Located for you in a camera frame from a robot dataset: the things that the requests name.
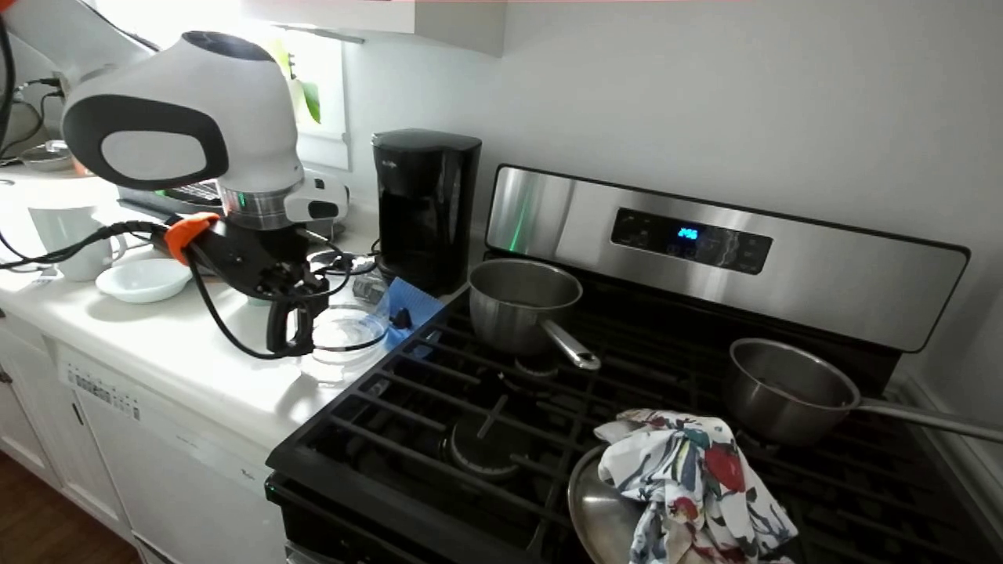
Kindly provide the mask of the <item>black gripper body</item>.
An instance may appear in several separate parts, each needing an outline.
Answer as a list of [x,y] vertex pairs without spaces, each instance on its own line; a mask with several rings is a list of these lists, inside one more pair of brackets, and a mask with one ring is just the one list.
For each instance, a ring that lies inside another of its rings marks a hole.
[[203,234],[203,265],[244,295],[231,314],[235,338],[258,356],[298,356],[314,349],[314,321],[330,305],[330,281],[306,262],[300,230],[252,233],[235,221]]

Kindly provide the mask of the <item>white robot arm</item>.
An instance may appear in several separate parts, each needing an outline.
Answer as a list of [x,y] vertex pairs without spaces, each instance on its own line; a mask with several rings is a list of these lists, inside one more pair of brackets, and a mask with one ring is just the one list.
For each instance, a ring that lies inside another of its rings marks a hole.
[[157,50],[76,0],[129,57],[76,45],[61,58],[59,117],[67,153],[120,188],[158,191],[214,183],[218,213],[114,221],[150,233],[191,269],[217,329],[260,360],[314,351],[314,321],[332,288],[309,269],[306,224],[339,213],[298,158],[298,124],[277,64],[252,40],[194,29]]

